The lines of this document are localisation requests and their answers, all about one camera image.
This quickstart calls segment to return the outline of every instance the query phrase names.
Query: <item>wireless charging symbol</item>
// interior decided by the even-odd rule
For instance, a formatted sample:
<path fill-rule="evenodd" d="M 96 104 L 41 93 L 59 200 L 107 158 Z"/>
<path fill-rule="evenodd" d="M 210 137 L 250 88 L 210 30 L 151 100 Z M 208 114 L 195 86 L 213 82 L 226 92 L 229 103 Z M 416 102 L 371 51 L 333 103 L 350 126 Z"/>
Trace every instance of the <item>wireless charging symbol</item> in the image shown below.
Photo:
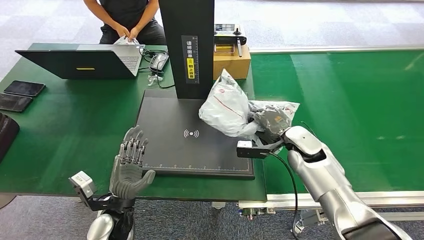
<path fill-rule="evenodd" d="M 199 130 L 196 131 L 189 131 L 189 130 L 184 130 L 184 138 L 188 138 L 188 137 L 194 137 L 194 138 L 198 138 L 199 137 Z"/>

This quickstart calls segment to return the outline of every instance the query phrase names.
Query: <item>plastic bag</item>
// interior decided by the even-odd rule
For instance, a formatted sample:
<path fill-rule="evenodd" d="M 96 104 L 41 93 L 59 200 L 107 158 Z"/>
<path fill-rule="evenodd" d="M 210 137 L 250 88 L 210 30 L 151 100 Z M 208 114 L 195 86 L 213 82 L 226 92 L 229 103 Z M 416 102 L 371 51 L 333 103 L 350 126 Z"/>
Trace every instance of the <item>plastic bag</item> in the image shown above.
<path fill-rule="evenodd" d="M 212 86 L 199 109 L 199 118 L 229 137 L 242 137 L 260 143 L 257 131 L 266 132 L 261 112 L 272 108 L 285 114 L 291 125 L 299 103 L 288 101 L 249 101 L 239 84 L 225 70 Z"/>
<path fill-rule="evenodd" d="M 116 42 L 116 45 L 140 45 L 137 39 L 133 38 L 132 41 L 129 41 L 129 38 L 126 35 L 121 36 Z"/>
<path fill-rule="evenodd" d="M 227 136 L 248 137 L 259 127 L 255 122 L 248 123 L 249 111 L 245 92 L 223 69 L 199 109 L 199 118 Z"/>
<path fill-rule="evenodd" d="M 265 132 L 268 138 L 278 140 L 292 126 L 299 105 L 289 101 L 250 101 L 250 116 L 261 126 L 259 132 Z"/>
<path fill-rule="evenodd" d="M 148 77 L 147 77 L 147 80 L 148 80 L 148 84 L 147 84 L 147 86 L 152 86 L 154 83 L 155 83 L 155 81 L 157 80 L 158 82 L 160 82 L 160 81 L 162 81 L 162 77 L 161 76 L 158 76 L 158 75 L 149 75 Z"/>

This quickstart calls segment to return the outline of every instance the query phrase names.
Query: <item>yellow sticker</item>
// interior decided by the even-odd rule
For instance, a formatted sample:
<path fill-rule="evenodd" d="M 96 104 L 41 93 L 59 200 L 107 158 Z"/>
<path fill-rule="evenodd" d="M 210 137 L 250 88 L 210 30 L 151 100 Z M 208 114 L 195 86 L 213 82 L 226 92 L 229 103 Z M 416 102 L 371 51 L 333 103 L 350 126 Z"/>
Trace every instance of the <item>yellow sticker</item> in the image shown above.
<path fill-rule="evenodd" d="M 77 67 L 76 70 L 96 70 L 94 67 Z"/>
<path fill-rule="evenodd" d="M 233 49 L 233 46 L 216 46 L 216 49 Z"/>
<path fill-rule="evenodd" d="M 187 72 L 189 79 L 195 79 L 195 61 L 192 57 L 187 57 Z"/>
<path fill-rule="evenodd" d="M 279 122 L 281 121 L 281 119 L 283 119 L 281 116 L 276 116 L 276 117 L 274 118 L 274 120 L 275 120 L 277 123 L 279 123 Z"/>

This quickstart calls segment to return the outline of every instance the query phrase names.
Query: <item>laptop keyboard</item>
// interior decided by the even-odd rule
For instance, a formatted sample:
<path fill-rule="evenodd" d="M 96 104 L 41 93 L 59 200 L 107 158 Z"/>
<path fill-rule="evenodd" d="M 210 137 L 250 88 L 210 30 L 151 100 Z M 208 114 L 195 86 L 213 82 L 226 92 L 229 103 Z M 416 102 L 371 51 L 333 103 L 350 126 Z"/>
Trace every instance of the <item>laptop keyboard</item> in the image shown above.
<path fill-rule="evenodd" d="M 123 62 L 123 64 L 125 64 L 125 66 L 130 71 L 134 71 L 136 68 L 139 67 L 137 66 L 137 62 L 139 61 L 138 56 L 121 56 L 119 57 L 119 59 Z"/>

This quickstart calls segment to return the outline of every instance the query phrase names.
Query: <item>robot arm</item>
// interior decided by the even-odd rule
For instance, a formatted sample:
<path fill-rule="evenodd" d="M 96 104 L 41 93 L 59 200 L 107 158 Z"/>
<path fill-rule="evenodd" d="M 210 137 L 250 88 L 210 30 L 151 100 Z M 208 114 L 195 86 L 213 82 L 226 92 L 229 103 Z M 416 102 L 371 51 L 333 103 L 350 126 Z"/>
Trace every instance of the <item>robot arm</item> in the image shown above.
<path fill-rule="evenodd" d="M 113 161 L 108 194 L 94 197 L 96 186 L 83 171 L 69 178 L 82 202 L 92 211 L 99 211 L 88 230 L 88 240 L 133 239 L 136 195 L 153 182 L 156 174 L 149 170 L 143 175 L 143 156 L 148 141 L 142 141 L 142 137 L 139 126 L 125 134 Z"/>
<path fill-rule="evenodd" d="M 411 239 L 359 199 L 333 153 L 308 130 L 301 126 L 288 127 L 282 111 L 275 108 L 263 110 L 254 118 L 264 128 L 267 139 L 275 143 L 257 147 L 251 141 L 239 141 L 237 156 L 264 159 L 286 147 L 290 167 L 313 200 L 320 203 L 341 240 Z"/>

